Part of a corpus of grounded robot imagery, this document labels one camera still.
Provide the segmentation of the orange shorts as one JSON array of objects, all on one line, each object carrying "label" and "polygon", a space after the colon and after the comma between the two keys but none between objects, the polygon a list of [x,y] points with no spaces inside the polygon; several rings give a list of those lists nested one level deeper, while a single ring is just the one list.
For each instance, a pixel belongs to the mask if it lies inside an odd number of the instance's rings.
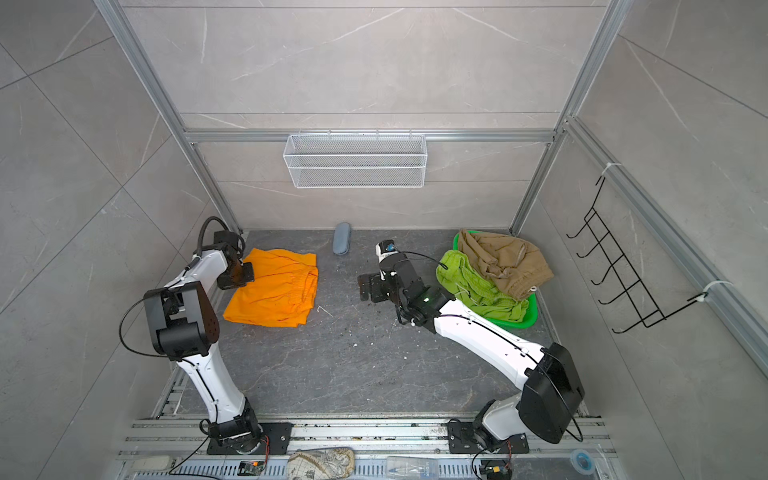
[{"label": "orange shorts", "polygon": [[254,249],[246,261],[252,264],[254,280],[237,289],[224,319],[270,328],[304,325],[317,295],[316,255]]}]

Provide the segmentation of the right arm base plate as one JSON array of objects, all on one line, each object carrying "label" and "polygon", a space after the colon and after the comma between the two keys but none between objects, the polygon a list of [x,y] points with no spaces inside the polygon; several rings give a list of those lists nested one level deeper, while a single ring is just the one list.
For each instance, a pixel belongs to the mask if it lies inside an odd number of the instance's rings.
[{"label": "right arm base plate", "polygon": [[515,434],[506,440],[498,440],[482,427],[472,422],[449,419],[445,423],[449,452],[451,454],[527,454],[530,452],[525,433]]}]

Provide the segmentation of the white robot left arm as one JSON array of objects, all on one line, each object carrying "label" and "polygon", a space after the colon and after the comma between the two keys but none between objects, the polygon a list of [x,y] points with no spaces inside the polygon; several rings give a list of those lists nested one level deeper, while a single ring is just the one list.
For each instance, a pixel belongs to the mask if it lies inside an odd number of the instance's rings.
[{"label": "white robot left arm", "polygon": [[257,442],[262,429],[221,356],[219,319],[208,292],[252,281],[252,265],[242,258],[241,236],[218,231],[211,244],[198,246],[179,275],[143,296],[155,354],[184,370],[207,408],[208,435],[217,445],[231,448]]}]

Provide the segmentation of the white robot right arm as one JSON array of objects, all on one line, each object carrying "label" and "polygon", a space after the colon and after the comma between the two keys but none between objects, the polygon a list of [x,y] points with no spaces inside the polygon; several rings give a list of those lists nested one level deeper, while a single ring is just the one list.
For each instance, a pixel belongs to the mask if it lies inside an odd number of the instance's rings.
[{"label": "white robot right arm", "polygon": [[554,342],[544,347],[484,319],[440,285],[426,285],[408,253],[392,240],[375,247],[379,272],[358,277],[363,301],[394,305],[399,323],[450,339],[500,371],[519,390],[492,400],[471,424],[470,437],[494,451],[517,435],[532,433],[559,443],[577,424],[585,390],[571,353]]}]

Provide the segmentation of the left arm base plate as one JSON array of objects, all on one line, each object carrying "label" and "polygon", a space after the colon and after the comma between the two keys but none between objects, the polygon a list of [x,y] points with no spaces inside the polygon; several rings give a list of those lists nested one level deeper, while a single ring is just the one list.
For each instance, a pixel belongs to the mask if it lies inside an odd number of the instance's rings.
[{"label": "left arm base plate", "polygon": [[206,447],[208,455],[284,455],[288,451],[293,424],[289,422],[262,423],[262,433],[243,441],[226,440],[219,444],[212,440]]}]

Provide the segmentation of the khaki brown shorts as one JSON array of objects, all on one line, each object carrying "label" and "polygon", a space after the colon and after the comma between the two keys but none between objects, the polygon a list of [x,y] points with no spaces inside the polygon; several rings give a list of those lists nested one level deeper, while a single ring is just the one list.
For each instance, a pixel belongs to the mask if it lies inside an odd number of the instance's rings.
[{"label": "khaki brown shorts", "polygon": [[541,250],[521,238],[462,229],[457,247],[479,275],[518,301],[554,278]]}]

